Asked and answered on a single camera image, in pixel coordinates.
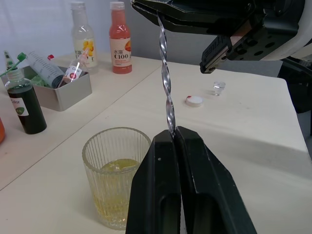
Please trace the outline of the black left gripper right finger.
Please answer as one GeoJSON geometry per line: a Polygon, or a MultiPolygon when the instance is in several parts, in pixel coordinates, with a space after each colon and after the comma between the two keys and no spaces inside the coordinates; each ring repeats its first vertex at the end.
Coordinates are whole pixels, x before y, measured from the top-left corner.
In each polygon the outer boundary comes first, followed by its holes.
{"type": "Polygon", "coordinates": [[[187,233],[256,233],[231,173],[202,137],[179,126],[175,146],[187,233]]]}

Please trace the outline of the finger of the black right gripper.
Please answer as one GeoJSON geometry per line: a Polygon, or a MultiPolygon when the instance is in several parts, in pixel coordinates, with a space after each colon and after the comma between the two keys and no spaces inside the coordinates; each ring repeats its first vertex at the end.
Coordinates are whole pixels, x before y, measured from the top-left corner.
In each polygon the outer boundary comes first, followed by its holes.
{"type": "Polygon", "coordinates": [[[158,11],[165,29],[172,32],[232,36],[250,17],[251,11],[158,11]]]}
{"type": "Polygon", "coordinates": [[[173,9],[184,12],[234,12],[241,13],[252,0],[132,0],[131,5],[149,11],[170,11],[173,9]]]}

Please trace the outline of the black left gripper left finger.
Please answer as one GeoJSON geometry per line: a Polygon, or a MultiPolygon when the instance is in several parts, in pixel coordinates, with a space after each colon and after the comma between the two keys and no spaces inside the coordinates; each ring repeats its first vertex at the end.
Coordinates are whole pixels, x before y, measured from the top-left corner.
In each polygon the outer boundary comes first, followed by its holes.
{"type": "Polygon", "coordinates": [[[156,135],[132,181],[128,234],[178,234],[181,191],[174,141],[169,131],[156,135]]]}

